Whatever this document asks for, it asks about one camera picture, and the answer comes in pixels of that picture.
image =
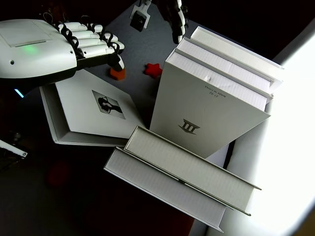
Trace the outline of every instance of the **green light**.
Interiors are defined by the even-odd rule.
[[[38,53],[38,49],[33,45],[25,45],[23,46],[23,50],[26,54],[35,55]]]

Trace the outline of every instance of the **robotic hand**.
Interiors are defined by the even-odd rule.
[[[140,32],[147,28],[150,19],[147,11],[150,4],[151,0],[140,0],[139,6],[134,6],[132,10],[130,25]],[[178,44],[185,34],[185,26],[188,25],[184,17],[188,11],[187,7],[182,5],[181,0],[159,0],[157,7],[163,19],[170,23],[173,42]]]

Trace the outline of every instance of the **picture of woman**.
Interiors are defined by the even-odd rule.
[[[98,108],[102,113],[125,119],[123,111],[116,100],[94,90],[92,90],[92,92],[97,102]]]

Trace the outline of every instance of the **white book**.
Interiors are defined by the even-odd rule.
[[[104,170],[223,233],[219,226],[226,205],[141,159],[116,148]]]
[[[143,125],[127,93],[86,70],[40,88],[55,143],[123,147]]]
[[[270,115],[267,98],[173,51],[150,130],[207,158]]]
[[[231,172],[141,127],[129,139],[125,151],[247,215],[254,188]]]
[[[270,80],[270,92],[279,87],[283,81],[284,72],[282,66],[211,31],[197,27],[192,33],[191,39],[217,51],[221,57]]]
[[[184,53],[193,56],[213,68],[224,72],[230,79],[248,87],[249,89],[257,89],[256,91],[262,91],[262,93],[269,93],[270,81],[266,80],[232,62],[227,59],[221,58],[215,54],[215,51],[208,47],[203,46],[194,40],[184,38],[177,49]]]

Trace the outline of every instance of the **woman silhouette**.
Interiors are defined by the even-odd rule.
[[[98,103],[101,106],[102,110],[104,110],[106,113],[110,113],[112,110],[115,110],[119,113],[123,113],[121,108],[119,106],[111,104],[107,97],[99,97],[98,98]]]

